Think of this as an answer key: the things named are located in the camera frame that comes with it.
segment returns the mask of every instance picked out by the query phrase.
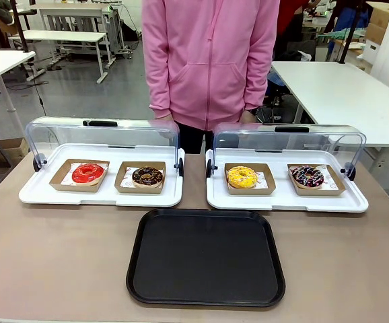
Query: white bench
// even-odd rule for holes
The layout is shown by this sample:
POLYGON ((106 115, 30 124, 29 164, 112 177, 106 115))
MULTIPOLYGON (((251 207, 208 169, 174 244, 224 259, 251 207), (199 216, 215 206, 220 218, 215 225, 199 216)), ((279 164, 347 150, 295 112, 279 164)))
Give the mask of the white bench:
MULTIPOLYGON (((104 32, 65 32, 58 30, 25 30, 24 38, 26 40, 49 40, 49 41, 62 41, 62 42, 94 42, 96 43, 96 52, 98 54, 99 61, 99 69, 100 69, 100 77, 97 80, 97 84, 101 83, 104 78, 108 75, 108 72, 103 72, 102 60, 100 58, 100 49, 99 49, 99 41, 102 39, 106 43, 106 52, 108 53, 108 64, 107 67, 111 66, 115 59, 111 57, 111 53, 109 50, 109 43, 106 37, 106 33, 104 32)), ((10 39, 20 39, 20 36, 12 36, 10 39)))

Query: chocolate glazed donut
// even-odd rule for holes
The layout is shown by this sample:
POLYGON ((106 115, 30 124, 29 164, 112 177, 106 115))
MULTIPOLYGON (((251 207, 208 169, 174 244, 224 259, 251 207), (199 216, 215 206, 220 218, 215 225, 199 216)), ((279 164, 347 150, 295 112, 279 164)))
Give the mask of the chocolate glazed donut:
POLYGON ((132 181, 135 186, 154 188, 163 181, 163 174, 152 167, 142 167, 133 172, 132 181))

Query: chair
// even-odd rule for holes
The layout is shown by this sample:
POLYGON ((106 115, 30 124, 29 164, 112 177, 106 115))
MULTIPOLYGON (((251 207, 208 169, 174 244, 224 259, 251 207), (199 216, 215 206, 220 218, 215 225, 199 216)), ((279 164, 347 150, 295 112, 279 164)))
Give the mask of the chair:
MULTIPOLYGON (((30 5, 35 5, 36 0, 29 0, 28 3, 30 5)), ((36 15, 37 13, 38 13, 38 11, 36 9, 25 10, 25 11, 18 13, 18 15, 22 15, 24 17, 24 21, 26 22, 27 30, 30 30, 30 24, 28 23, 27 16, 28 15, 36 15)))
MULTIPOLYGON (((311 55, 311 60, 314 61, 316 58, 316 41, 305 40, 303 42, 289 42, 287 44, 287 51, 276 59, 277 61, 292 61, 290 58, 292 53, 297 51, 311 55)), ((261 123, 274 123, 280 121, 281 117, 275 114, 275 109, 280 108, 283 102, 283 96, 290 94, 289 89, 284 86, 277 85, 276 83, 268 80, 268 90, 263 100, 263 105, 258 109, 257 120, 261 123), (265 116, 264 109, 270 109, 271 113, 265 116)))

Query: black pants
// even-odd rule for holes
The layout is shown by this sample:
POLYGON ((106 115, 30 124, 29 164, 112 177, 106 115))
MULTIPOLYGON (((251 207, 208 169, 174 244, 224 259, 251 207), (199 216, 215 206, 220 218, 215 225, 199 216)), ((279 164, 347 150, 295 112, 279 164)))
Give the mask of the black pants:
POLYGON ((203 136, 205 135, 205 150, 211 149, 213 145, 213 132, 196 129, 179 122, 180 147, 185 153, 201 153, 203 136))

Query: workbench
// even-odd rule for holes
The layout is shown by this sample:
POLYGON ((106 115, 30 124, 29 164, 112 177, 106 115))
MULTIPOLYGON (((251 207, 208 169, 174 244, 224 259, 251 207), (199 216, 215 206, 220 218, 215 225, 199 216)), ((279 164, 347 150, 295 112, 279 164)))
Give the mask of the workbench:
MULTIPOLYGON (((125 278, 137 207, 26 205, 29 154, 0 185, 0 320, 119 322, 389 322, 389 197, 363 168, 356 183, 369 209, 273 211, 286 292, 267 310, 146 305, 125 278)), ((187 155, 178 208, 210 209, 205 156, 187 155)))
MULTIPOLYGON (((96 46, 96 53, 98 56, 99 70, 100 70, 100 77, 96 81, 97 84, 100 84, 104 80, 104 78, 108 75, 108 72, 103 72, 102 58, 99 49, 99 42, 101 40, 104 40, 105 42, 106 53, 108 55, 108 64, 106 64, 106 68, 109 69, 109 67, 113 64, 113 62, 115 62, 115 58, 112 58, 111 56, 108 39, 106 37, 106 33, 104 32, 61 32, 58 30, 25 30, 24 38, 26 40, 47 40, 50 42, 53 42, 55 40, 60 40, 63 42, 67 42, 67 41, 93 42, 96 46)), ((17 36, 9 37, 9 39, 19 40, 20 37, 17 35, 17 36)), ((53 52, 52 52, 52 61, 53 62, 56 61, 53 52)))
POLYGON ((347 124, 366 137, 371 172, 389 158, 389 87, 352 64, 273 62, 299 102, 294 123, 305 110, 318 124, 347 124))
POLYGON ((14 67, 31 59, 35 52, 22 52, 20 50, 0 50, 0 92, 3 94, 7 104, 7 112, 9 113, 14 127, 18 129, 18 135, 24 137, 24 126, 18 116, 17 110, 13 106, 9 92, 7 91, 5 82, 1 77, 2 74, 10 71, 14 67))
MULTIPOLYGON (((99 32, 98 24, 102 24, 102 32, 107 35, 107 43, 113 53, 124 49, 124 40, 119 15, 111 9, 109 3, 38 3, 29 6, 38 10, 44 30, 99 32)), ((93 53, 72 46, 78 53, 93 53)))
MULTIPOLYGON (((335 43, 332 54, 329 58, 330 62, 339 61, 341 55, 344 51, 345 42, 340 39, 331 40, 335 43)), ((360 55, 363 54, 363 49, 349 48, 347 55, 345 57, 345 62, 355 65, 356 67, 362 69, 366 73, 370 74, 372 70, 372 64, 364 61, 363 59, 358 59, 360 55)))

